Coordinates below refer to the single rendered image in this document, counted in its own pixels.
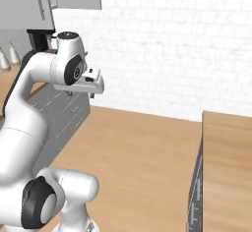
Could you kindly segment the black coffee machine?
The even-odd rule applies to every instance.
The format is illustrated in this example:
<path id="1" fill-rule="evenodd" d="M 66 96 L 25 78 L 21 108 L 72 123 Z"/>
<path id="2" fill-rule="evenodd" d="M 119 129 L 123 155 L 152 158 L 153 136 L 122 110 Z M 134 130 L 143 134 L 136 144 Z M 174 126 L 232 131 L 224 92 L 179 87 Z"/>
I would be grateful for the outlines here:
<path id="1" fill-rule="evenodd" d="M 51 39 L 54 38 L 54 29 L 28 29 L 31 47 L 37 52 L 56 53 L 52 48 Z"/>

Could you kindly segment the wide grey wall cabinet door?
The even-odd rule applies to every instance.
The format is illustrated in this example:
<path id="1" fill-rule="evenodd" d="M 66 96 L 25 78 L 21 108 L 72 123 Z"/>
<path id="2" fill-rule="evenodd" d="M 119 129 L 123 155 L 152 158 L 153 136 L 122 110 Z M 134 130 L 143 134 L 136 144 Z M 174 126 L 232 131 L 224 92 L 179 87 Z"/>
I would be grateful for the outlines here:
<path id="1" fill-rule="evenodd" d="M 54 29 L 50 0 L 42 0 L 45 21 L 37 0 L 0 0 L 0 29 Z"/>

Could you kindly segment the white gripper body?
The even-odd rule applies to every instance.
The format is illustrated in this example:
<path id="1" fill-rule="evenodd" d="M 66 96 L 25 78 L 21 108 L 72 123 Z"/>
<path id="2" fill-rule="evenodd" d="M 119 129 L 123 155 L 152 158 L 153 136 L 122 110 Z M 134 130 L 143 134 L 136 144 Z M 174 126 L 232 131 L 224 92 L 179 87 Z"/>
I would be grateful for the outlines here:
<path id="1" fill-rule="evenodd" d="M 104 91 L 104 81 L 102 75 L 99 75 L 97 78 L 81 76 L 81 78 L 71 86 L 54 85 L 54 88 L 57 90 L 101 94 Z"/>

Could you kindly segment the grey cone-shaped bottle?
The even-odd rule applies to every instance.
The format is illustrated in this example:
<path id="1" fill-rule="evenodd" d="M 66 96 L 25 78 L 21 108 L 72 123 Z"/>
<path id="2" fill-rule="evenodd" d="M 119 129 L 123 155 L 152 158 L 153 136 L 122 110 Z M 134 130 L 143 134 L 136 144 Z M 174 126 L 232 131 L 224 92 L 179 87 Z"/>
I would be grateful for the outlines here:
<path id="1" fill-rule="evenodd" d="M 16 49 L 14 48 L 14 45 L 12 44 L 12 42 L 9 42 L 9 52 L 10 52 L 10 59 L 11 59 L 11 63 L 13 65 L 21 65 L 21 59 L 18 55 L 18 52 L 16 51 Z"/>
<path id="2" fill-rule="evenodd" d="M 0 47 L 0 69 L 4 72 L 9 72 L 11 70 L 11 65 Z"/>

